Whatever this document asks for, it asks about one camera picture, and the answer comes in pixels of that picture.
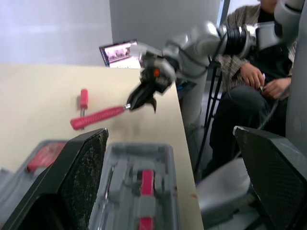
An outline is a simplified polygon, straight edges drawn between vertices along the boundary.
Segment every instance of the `orange light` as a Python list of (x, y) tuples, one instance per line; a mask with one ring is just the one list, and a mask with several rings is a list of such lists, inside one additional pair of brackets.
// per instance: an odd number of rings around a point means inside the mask
[(155, 78), (157, 78), (157, 77), (159, 77), (159, 75), (160, 75), (160, 70), (159, 69), (155, 69), (154, 71), (153, 71), (153, 75), (154, 75), (154, 77)]

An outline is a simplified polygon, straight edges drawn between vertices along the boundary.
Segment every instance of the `screwdriver handle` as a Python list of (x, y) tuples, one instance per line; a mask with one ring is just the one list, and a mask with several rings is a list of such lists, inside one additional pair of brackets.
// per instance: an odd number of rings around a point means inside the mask
[(74, 118), (71, 120), (71, 127), (74, 130), (78, 130), (86, 126), (89, 126), (93, 123), (103, 121), (108, 118), (120, 115), (124, 111), (125, 111), (125, 108), (123, 106), (119, 106), (119, 107), (105, 109), (103, 111), (100, 111), (100, 112), (97, 112), (97, 113), (94, 113), (88, 116)]
[(88, 91), (87, 89), (82, 89), (80, 95), (80, 108), (87, 109), (87, 105), (88, 105)]

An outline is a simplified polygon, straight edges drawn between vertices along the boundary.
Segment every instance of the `hand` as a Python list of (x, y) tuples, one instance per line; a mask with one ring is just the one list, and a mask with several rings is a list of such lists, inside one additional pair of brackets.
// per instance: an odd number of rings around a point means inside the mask
[(246, 85), (250, 85), (256, 90), (259, 89), (260, 86), (264, 86), (265, 79), (261, 71), (249, 62), (245, 63), (241, 67), (241, 76), (245, 81)]
[(262, 95), (277, 100), (290, 83), (291, 78), (279, 78), (272, 80), (263, 87), (264, 92)]

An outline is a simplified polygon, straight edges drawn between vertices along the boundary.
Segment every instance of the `monitor screen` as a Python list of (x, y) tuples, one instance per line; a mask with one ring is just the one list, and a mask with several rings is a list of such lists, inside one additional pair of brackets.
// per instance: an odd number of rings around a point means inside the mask
[(136, 40), (100, 47), (106, 66), (112, 68), (141, 68), (137, 57), (130, 56), (130, 46), (136, 45)]

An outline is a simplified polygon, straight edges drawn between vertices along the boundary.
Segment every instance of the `beige table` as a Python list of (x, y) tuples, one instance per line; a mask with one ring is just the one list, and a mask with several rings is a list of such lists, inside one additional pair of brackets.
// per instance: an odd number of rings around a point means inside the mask
[[(16, 171), (37, 144), (46, 139), (71, 139), (70, 119), (80, 111), (76, 98), (89, 91), (87, 114), (124, 105), (139, 83), (137, 69), (110, 69), (62, 65), (0, 65), (0, 167)], [(152, 107), (85, 128), (106, 127), (112, 142), (165, 142), (174, 149), (179, 212), (183, 230), (202, 230), (176, 88), (156, 95)]]

